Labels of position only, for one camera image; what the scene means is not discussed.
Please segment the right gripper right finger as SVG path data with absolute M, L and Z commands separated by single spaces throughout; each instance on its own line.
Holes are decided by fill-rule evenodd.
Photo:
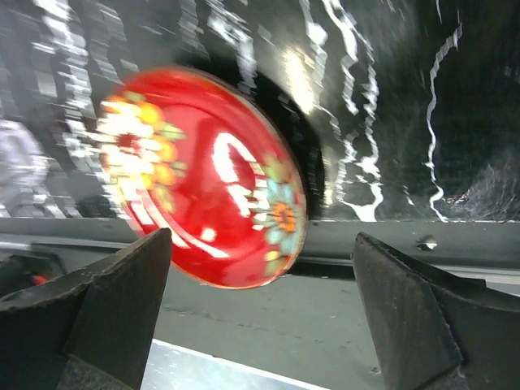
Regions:
M 353 270 L 387 389 L 517 389 L 519 299 L 366 233 Z

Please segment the red floral plate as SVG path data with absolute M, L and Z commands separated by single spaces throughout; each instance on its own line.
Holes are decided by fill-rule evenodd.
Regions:
M 297 161 L 230 85 L 186 67 L 140 72 L 102 100 L 95 136 L 119 205 L 145 234 L 170 230 L 187 275 L 256 288 L 297 260 L 308 224 Z

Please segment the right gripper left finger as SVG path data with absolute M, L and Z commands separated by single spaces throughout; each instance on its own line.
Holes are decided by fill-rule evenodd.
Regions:
M 1 299 L 3 389 L 138 389 L 172 251 L 160 228 Z

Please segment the pink tumbler cup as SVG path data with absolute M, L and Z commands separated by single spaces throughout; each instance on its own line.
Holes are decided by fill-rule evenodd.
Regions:
M 21 123 L 1 121 L 1 216 L 43 218 L 43 184 L 49 164 L 34 135 Z

